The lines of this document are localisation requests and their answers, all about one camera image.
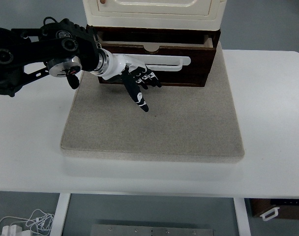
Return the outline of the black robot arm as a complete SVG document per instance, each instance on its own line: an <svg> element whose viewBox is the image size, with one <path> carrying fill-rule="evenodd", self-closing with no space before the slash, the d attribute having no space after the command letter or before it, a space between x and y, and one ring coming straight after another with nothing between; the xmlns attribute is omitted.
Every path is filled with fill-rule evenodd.
<svg viewBox="0 0 299 236"><path fill-rule="evenodd" d="M52 20L38 29L0 28L0 95L13 97L24 85L51 75L79 87L77 73L87 71L108 82L124 84L131 99L149 110L141 89L161 84L146 64L103 49L93 27L69 19Z"/></svg>

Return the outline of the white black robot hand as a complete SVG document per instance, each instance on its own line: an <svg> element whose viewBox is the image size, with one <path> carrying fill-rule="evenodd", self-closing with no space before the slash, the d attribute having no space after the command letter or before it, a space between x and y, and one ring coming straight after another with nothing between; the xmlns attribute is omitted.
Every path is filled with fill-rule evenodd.
<svg viewBox="0 0 299 236"><path fill-rule="evenodd" d="M161 88L162 85L152 70L146 67L144 62L125 54L112 54L105 49L98 49L99 61L95 70L91 74L99 76L104 80L109 80L114 76L121 75L121 80L129 93L131 99L144 111L148 112L141 90L148 89L148 85ZM130 72L141 68L141 73L132 76Z"/></svg>

